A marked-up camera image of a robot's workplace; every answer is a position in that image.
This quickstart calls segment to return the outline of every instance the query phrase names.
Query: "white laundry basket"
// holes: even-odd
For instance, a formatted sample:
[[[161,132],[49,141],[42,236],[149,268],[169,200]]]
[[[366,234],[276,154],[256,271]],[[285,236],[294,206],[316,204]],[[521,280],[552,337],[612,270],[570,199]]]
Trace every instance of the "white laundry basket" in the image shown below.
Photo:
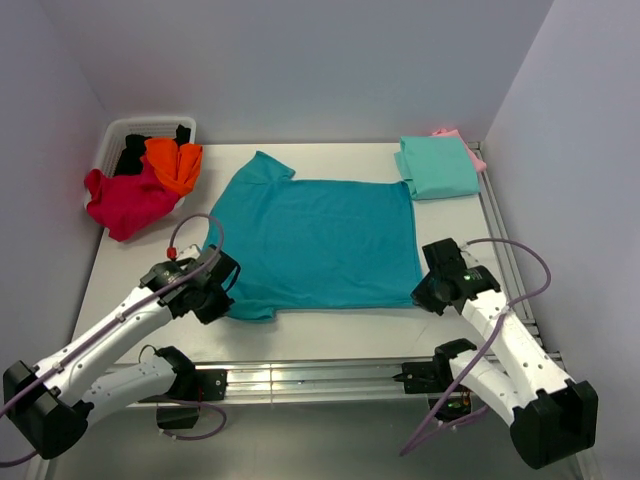
[[[107,177],[113,177],[120,154],[125,148],[125,137],[127,135],[133,133],[147,137],[175,138],[178,125],[191,129],[189,142],[194,143],[196,121],[190,117],[136,117],[112,122],[104,134],[93,168],[101,170]],[[84,198],[85,209],[90,201],[91,194],[87,191]],[[171,213],[175,213],[183,203],[184,197],[178,200]]]

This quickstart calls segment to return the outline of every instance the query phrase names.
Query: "white wall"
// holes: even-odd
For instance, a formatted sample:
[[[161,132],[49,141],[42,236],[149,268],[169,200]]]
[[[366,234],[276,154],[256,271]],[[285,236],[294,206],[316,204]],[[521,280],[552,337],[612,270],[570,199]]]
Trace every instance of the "white wall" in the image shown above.
[[[82,181],[106,114],[35,0],[0,15],[0,371],[35,363],[71,335],[99,229]],[[0,460],[29,451],[6,419]],[[24,469],[0,470],[22,478]]]
[[[510,234],[553,270],[543,337],[596,387],[600,462],[624,480],[640,471],[639,18],[637,0],[556,0],[486,140]]]
[[[485,137],[552,0],[41,0],[114,116],[200,142]]]

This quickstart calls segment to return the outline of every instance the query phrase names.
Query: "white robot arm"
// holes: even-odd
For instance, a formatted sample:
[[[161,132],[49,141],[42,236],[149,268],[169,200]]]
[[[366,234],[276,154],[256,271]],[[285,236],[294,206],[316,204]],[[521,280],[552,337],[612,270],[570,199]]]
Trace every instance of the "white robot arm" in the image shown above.
[[[461,384],[510,426],[516,450],[533,468],[592,446],[597,395],[588,382],[576,384],[547,356],[506,308],[507,298],[491,273],[482,266],[468,268],[452,239],[427,245],[423,251],[430,272],[412,293],[415,303],[438,314],[454,306],[485,339],[506,313],[492,344],[506,374],[485,359],[472,366],[477,348],[459,339],[436,349],[425,378],[403,374],[396,380],[418,381],[423,393],[441,393],[466,372]],[[3,414],[44,459],[65,452],[88,427],[136,401],[159,395],[197,398],[195,366],[173,347],[160,349],[148,362],[104,373],[172,319],[193,311],[208,324],[227,312],[233,300],[226,292],[240,266],[212,247],[198,253],[192,248],[180,260],[155,265],[116,309],[84,335],[33,367],[17,362],[4,373]],[[186,277],[189,281],[181,282]],[[158,296],[156,301],[136,307],[152,294]]]
[[[160,395],[196,400],[195,366],[173,347],[157,350],[148,362],[105,372],[174,318],[194,312],[208,324],[224,315],[233,303],[226,291],[239,270],[231,257],[214,247],[201,255],[192,247],[180,260],[155,265],[116,309],[74,342],[34,367],[23,362],[9,367],[3,375],[3,413],[42,458],[51,459],[73,446],[89,426],[129,404]],[[180,284],[188,275],[192,276]],[[154,293],[155,301],[141,301]],[[31,391],[24,395],[28,388]]]
[[[483,266],[468,267],[453,239],[426,245],[423,253],[429,274],[413,291],[414,302],[439,315],[453,306],[487,343],[493,342],[490,347],[506,371],[476,358],[476,346],[458,339],[436,348],[432,365],[421,367],[428,372],[420,379],[423,391],[447,393],[458,382],[472,390],[509,425],[516,450],[532,468],[593,446],[598,396],[591,385],[576,383],[549,358],[510,309],[496,279]],[[397,380],[406,382],[406,372]],[[431,416],[439,418],[437,411]],[[421,430],[422,425],[403,452],[415,448]]]

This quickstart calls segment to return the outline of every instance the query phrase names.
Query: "black cloth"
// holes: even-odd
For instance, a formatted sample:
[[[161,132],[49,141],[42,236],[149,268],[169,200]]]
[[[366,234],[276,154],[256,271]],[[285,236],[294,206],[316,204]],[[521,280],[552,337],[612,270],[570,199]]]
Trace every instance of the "black cloth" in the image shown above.
[[[142,162],[140,157],[147,151],[144,142],[151,137],[144,135],[127,135],[124,139],[126,148],[120,154],[114,177],[118,175],[140,175],[142,173]]]
[[[178,146],[189,143],[189,137],[191,137],[191,129],[178,125],[176,129],[176,138],[173,139]],[[113,176],[118,175],[140,175],[142,173],[142,162],[140,158],[147,151],[147,147],[144,142],[151,137],[145,137],[144,135],[131,134],[127,135],[124,139],[125,149],[118,158],[116,164],[116,171]]]

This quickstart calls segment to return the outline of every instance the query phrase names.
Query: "pink cloth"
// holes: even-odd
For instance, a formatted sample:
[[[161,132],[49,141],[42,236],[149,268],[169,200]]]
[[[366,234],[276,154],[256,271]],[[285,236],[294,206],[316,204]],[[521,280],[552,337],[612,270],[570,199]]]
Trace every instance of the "pink cloth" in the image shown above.
[[[447,130],[446,128],[441,128],[437,132],[433,134],[434,137],[458,137],[462,143],[464,144],[464,148],[467,149],[467,153],[469,154],[469,158],[471,159],[471,163],[473,163],[473,168],[476,169],[476,172],[482,173],[487,169],[487,164],[476,157],[476,154],[471,151],[471,149],[467,146],[467,144],[462,140],[460,136],[460,132],[458,129],[456,130]]]
[[[180,199],[160,183],[146,155],[140,160],[143,167],[139,175],[108,178],[94,169],[84,179],[91,193],[87,212],[119,242],[164,217]]]

